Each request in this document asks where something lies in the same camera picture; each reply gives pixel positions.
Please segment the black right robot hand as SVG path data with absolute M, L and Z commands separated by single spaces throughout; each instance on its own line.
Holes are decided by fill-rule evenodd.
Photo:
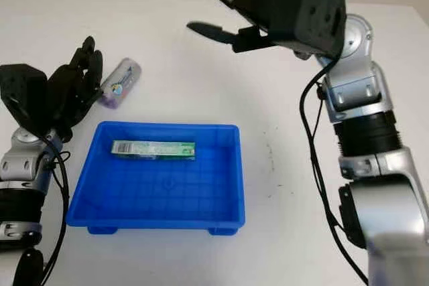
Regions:
M 191 21 L 186 27 L 215 42 L 230 44 L 233 51 L 247 52 L 272 46 L 293 50 L 304 60 L 311 56 L 309 47 L 301 40 L 287 40 L 275 31 L 273 24 L 280 23 L 280 31 L 292 31 L 296 24 L 290 21 L 299 13 L 302 0 L 219 0 L 229 9 L 235 10 L 251 23 L 237 33 L 225 31 L 222 27 L 201 21 Z

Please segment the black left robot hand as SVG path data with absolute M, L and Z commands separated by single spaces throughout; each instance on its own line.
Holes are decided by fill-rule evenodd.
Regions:
M 77 125 L 98 100 L 103 75 L 103 55 L 88 36 L 77 48 L 69 64 L 60 66 L 48 79 L 48 114 L 50 128 L 55 129 L 62 142 L 72 138 Z

